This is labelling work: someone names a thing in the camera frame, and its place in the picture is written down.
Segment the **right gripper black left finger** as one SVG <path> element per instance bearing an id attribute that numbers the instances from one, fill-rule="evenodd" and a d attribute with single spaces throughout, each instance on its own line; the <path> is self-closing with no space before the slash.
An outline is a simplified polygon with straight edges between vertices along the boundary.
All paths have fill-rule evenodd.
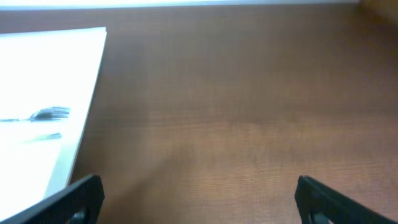
<path id="1" fill-rule="evenodd" d="M 105 198 L 101 177 L 87 175 L 2 224 L 96 224 Z"/>

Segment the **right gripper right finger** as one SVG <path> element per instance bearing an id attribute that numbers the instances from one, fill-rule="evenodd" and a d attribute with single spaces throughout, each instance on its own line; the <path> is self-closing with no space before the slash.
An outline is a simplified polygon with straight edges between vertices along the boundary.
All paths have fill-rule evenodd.
<path id="1" fill-rule="evenodd" d="M 294 198 L 302 224 L 397 224 L 308 175 L 298 178 Z"/>

